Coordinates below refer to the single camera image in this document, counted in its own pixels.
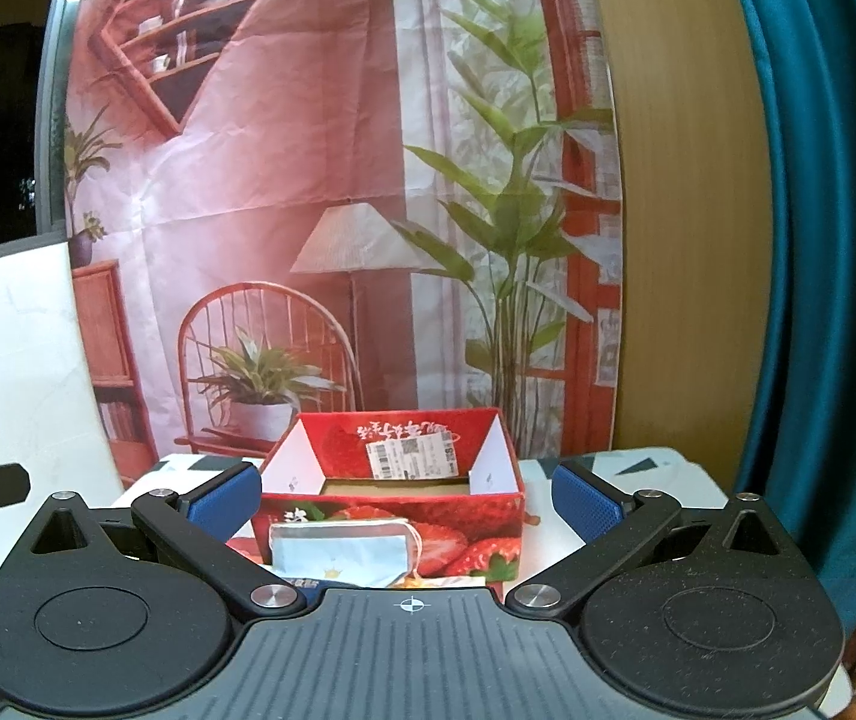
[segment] chair backrest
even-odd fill
[[[202,392],[191,380],[220,372],[212,347],[241,350],[238,329],[258,343],[281,346],[298,360],[321,369],[321,376],[343,386],[343,392],[319,391],[319,403],[305,401],[303,410],[356,410],[358,364],[351,343],[328,309],[309,295],[281,284],[249,281],[208,293],[191,306],[178,331],[178,370],[189,435],[196,427],[224,428],[231,404],[215,403],[216,392]]]

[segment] barcode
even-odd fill
[[[448,461],[448,468],[458,471],[458,458],[455,458],[455,440],[450,433],[444,433],[444,456]]]
[[[391,476],[391,463],[388,463],[388,447],[382,443],[376,443],[374,451],[378,455],[378,463],[381,464],[381,473],[383,476]]]

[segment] printed backdrop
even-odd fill
[[[84,0],[66,206],[122,477],[297,409],[607,448],[621,183],[595,0]]]

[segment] open cardboard box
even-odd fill
[[[368,445],[436,433],[450,435],[456,476],[375,478]],[[261,474],[251,524],[265,562],[272,522],[402,517],[421,536],[421,576],[517,577],[525,490],[497,409],[302,413]]]

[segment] lampshade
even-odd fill
[[[292,274],[436,268],[366,202],[328,208],[311,230]]]

